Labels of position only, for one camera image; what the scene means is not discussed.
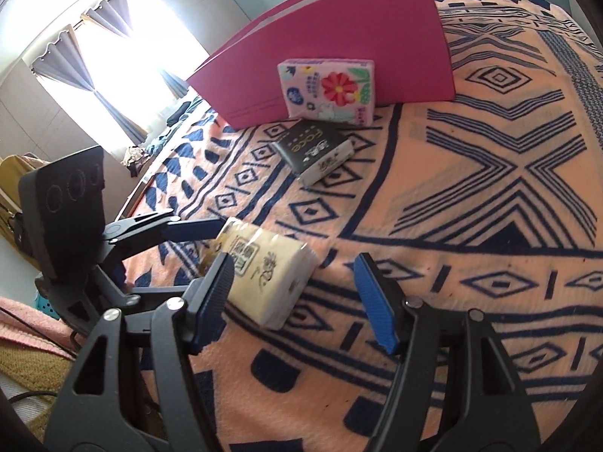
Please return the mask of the purple curtain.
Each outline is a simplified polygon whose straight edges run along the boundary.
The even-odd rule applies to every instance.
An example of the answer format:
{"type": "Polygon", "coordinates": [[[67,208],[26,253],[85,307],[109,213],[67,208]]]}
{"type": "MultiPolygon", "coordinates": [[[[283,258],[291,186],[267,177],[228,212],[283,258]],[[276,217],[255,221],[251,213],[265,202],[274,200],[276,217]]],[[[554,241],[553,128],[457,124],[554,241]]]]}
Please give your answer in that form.
{"type": "Polygon", "coordinates": [[[143,32],[133,26],[128,0],[101,0],[96,6],[82,14],[83,20],[103,27],[128,40],[139,57],[152,66],[161,76],[168,90],[177,98],[184,98],[188,93],[188,84],[179,76],[168,72],[159,58],[158,44],[149,39],[143,32]]]}
{"type": "Polygon", "coordinates": [[[71,26],[61,30],[57,38],[46,45],[44,53],[33,61],[31,70],[37,76],[90,92],[135,145],[146,141],[147,132],[119,112],[94,85],[71,26]]]}

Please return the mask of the orange navy patterned blanket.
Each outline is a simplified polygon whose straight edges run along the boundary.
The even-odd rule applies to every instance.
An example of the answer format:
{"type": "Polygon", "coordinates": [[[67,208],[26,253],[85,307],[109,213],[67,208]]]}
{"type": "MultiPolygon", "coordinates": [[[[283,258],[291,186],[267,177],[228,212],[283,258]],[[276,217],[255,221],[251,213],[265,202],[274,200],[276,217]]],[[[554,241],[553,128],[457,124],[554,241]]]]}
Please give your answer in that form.
{"type": "Polygon", "coordinates": [[[286,122],[185,122],[138,214],[235,216],[310,245],[283,328],[234,308],[191,365],[228,451],[360,451],[396,360],[356,291],[369,253],[409,294],[488,314],[548,437],[602,355],[602,54],[547,0],[435,0],[456,98],[390,105],[305,187],[272,150],[286,122]]]}

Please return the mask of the yellow tissue pack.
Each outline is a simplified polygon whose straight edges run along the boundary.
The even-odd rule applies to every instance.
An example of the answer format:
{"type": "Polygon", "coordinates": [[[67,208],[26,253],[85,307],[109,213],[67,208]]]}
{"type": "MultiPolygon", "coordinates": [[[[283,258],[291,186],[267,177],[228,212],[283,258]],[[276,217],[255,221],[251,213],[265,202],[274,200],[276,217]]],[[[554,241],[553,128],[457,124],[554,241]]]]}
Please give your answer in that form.
{"type": "Polygon", "coordinates": [[[199,273],[205,275],[222,252],[234,261],[228,301],[262,328],[283,328],[318,265],[315,251],[305,242],[230,217],[204,251],[199,273]]]}

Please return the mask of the pink cardboard box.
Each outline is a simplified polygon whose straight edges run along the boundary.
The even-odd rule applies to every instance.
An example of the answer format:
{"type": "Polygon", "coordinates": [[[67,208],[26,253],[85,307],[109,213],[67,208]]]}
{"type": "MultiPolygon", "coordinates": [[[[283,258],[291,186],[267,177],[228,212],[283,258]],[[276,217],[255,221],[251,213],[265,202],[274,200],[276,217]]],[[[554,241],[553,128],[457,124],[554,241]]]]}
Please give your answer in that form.
{"type": "Polygon", "coordinates": [[[232,36],[187,79],[233,128],[287,115],[277,72],[291,59],[367,59],[379,104],[455,97],[435,0],[286,0],[232,36]]]}

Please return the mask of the floral pink tissue pack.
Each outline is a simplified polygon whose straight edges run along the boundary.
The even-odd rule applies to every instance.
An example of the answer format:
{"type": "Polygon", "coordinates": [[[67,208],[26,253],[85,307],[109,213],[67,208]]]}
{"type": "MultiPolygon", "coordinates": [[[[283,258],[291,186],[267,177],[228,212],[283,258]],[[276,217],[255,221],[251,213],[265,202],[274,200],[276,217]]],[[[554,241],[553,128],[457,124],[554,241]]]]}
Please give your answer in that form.
{"type": "Polygon", "coordinates": [[[289,118],[361,127],[373,124],[372,60],[287,59],[277,69],[289,118]]]}

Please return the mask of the right purple curtain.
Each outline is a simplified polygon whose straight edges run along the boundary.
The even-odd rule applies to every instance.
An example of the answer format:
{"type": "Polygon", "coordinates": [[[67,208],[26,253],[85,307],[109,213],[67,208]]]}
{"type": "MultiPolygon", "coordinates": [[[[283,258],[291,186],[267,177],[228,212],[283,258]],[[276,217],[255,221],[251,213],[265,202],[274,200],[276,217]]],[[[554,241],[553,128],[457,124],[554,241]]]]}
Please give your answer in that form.
{"type": "Polygon", "coordinates": [[[96,6],[82,14],[83,20],[103,27],[128,40],[139,57],[152,66],[161,76],[168,90],[177,98],[184,98],[188,93],[188,84],[179,76],[168,72],[159,58],[158,44],[149,39],[143,32],[133,26],[128,0],[101,0],[96,6]]]}

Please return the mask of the left purple curtain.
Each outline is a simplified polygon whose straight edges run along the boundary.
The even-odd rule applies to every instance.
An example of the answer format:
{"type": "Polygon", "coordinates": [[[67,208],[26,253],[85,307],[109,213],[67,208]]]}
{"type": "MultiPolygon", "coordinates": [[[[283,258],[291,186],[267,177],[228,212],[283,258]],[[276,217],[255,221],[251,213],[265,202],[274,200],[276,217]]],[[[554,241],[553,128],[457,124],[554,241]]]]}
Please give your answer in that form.
{"type": "Polygon", "coordinates": [[[94,85],[71,26],[61,30],[57,38],[46,45],[44,53],[33,61],[31,70],[37,76],[90,92],[135,145],[146,141],[147,132],[119,112],[94,85]]]}

